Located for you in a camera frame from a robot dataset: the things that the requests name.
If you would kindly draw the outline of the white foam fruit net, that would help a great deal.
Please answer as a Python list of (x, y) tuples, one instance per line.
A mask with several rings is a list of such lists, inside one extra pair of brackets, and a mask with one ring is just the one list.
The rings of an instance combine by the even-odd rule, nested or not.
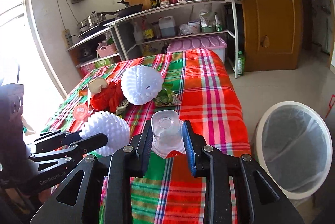
[(121, 78), (121, 90), (133, 105), (144, 105), (157, 97), (164, 79), (154, 68), (135, 65), (127, 68)]
[(93, 113), (81, 126), (80, 136), (83, 139), (103, 133), (108, 137), (105, 146), (94, 152), (103, 157), (112, 155), (118, 149), (129, 144), (130, 128), (126, 121), (110, 112)]

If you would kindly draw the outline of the pink cap drink bottle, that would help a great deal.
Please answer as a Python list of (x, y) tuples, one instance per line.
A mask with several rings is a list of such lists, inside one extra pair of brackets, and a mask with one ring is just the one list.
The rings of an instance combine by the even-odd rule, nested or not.
[(73, 117), (76, 121), (87, 121), (90, 116), (90, 111), (87, 105), (78, 104), (73, 110)]

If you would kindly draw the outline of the red plastic bag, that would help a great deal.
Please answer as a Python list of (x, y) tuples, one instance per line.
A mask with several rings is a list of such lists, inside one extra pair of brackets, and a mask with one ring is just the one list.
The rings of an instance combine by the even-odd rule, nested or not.
[(102, 88), (100, 93), (92, 95), (90, 105), (98, 111), (109, 111), (115, 113), (117, 107), (124, 100), (121, 90), (121, 81), (109, 82), (106, 88)]

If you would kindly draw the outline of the white metal kitchen shelf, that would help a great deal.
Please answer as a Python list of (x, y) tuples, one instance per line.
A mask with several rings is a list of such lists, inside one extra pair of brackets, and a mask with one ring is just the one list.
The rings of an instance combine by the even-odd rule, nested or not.
[(191, 48), (218, 49), (218, 43), (200, 37), (220, 36), (233, 42), (230, 54), (218, 52), (237, 69), (239, 36), (236, 5), (241, 0), (193, 0), (136, 11), (126, 17), (106, 20), (83, 33), (80, 41), (68, 47), (68, 52), (82, 54), (91, 51), (100, 58), (118, 55), (122, 61), (171, 52), (169, 44), (185, 40)]

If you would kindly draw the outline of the mushroom slice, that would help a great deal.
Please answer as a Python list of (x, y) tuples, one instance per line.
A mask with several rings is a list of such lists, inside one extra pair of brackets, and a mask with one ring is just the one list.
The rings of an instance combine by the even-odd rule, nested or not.
[(95, 78), (88, 83), (88, 90), (92, 95), (98, 94), (108, 87), (108, 82), (102, 77)]

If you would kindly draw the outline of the green leafy vegetable scraps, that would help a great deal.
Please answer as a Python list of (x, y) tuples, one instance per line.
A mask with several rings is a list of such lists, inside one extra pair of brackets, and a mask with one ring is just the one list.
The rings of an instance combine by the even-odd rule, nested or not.
[(181, 105), (178, 94), (173, 91), (173, 84), (171, 83), (162, 85), (162, 90), (153, 99), (153, 102), (157, 108)]

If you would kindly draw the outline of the plaid tablecloth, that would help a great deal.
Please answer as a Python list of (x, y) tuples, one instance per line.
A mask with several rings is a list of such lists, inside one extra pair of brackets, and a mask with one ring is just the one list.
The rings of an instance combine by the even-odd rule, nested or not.
[[(242, 107), (220, 58), (209, 50), (137, 58), (95, 69), (66, 97), (46, 123), (45, 130), (68, 130), (74, 123), (73, 110), (87, 98), (79, 91), (89, 81), (102, 77), (119, 80), (134, 65), (153, 67), (177, 93), (179, 118), (191, 122), (195, 133), (223, 153), (239, 157), (250, 152)], [(150, 157), (142, 179), (132, 180), (134, 223), (202, 223), (206, 181), (194, 178), (184, 155), (163, 159)]]

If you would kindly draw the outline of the pink plastic basket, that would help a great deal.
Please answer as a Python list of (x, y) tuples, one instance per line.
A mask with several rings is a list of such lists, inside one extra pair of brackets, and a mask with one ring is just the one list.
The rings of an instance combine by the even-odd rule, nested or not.
[(97, 54), (99, 57), (104, 58), (110, 55), (117, 54), (116, 46), (115, 44), (110, 45), (102, 45), (100, 44), (97, 48)]

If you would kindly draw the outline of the white power strip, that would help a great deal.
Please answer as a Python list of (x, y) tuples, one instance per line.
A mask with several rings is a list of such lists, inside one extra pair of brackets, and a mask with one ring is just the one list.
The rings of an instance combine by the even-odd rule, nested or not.
[(65, 29), (62, 31), (62, 38), (64, 39), (64, 43), (66, 48), (70, 48), (73, 45), (72, 35), (70, 34), (70, 30)]

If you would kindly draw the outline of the green bottle on floor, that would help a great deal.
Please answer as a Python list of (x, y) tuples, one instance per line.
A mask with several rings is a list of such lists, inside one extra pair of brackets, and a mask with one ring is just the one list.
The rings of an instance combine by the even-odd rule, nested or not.
[(245, 56), (242, 51), (238, 52), (238, 60), (237, 60), (237, 73), (238, 75), (244, 74), (244, 68), (245, 68)]

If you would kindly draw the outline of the pink lid storage box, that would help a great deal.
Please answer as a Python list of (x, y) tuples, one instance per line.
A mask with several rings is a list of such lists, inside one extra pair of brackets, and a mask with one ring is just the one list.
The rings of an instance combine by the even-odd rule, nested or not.
[(171, 42), (167, 47), (167, 53), (207, 49), (215, 52), (222, 62), (225, 63), (226, 48), (226, 42), (219, 36), (190, 37)]

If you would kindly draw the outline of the steel pot with lid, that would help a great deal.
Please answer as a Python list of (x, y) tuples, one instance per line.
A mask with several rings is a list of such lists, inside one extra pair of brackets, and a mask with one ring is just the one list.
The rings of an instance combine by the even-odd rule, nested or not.
[(77, 24), (77, 29), (81, 30), (84, 28), (91, 28), (100, 24), (102, 21), (106, 20), (106, 13), (105, 12), (96, 12), (92, 11), (91, 15), (86, 17), (85, 19), (81, 20)]

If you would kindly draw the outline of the yellow label oil bottle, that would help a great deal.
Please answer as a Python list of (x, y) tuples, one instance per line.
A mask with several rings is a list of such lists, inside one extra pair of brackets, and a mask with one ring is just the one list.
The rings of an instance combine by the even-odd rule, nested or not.
[(155, 38), (153, 28), (151, 24), (147, 21), (147, 18), (145, 16), (142, 17), (141, 27), (143, 38), (145, 41), (151, 41)]

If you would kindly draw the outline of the black frying pan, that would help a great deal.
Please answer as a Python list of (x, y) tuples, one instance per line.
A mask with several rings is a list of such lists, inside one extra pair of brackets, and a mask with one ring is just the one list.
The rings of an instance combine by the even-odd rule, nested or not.
[(104, 11), (104, 12), (97, 12), (98, 15), (115, 15), (119, 18), (122, 17), (126, 17), (129, 15), (133, 15), (135, 13), (139, 13), (141, 12), (142, 8), (143, 8), (143, 3), (140, 4), (135, 4), (135, 5), (130, 5), (129, 2), (127, 1), (119, 1), (119, 4), (123, 4), (125, 5), (124, 8), (119, 9), (117, 11), (113, 11), (113, 12), (108, 12), (108, 11)]

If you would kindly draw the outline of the wooden door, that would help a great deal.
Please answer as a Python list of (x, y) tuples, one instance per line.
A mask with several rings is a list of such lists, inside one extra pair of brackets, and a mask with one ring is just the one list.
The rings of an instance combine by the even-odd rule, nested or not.
[(246, 71), (294, 70), (303, 35), (301, 0), (242, 0)]

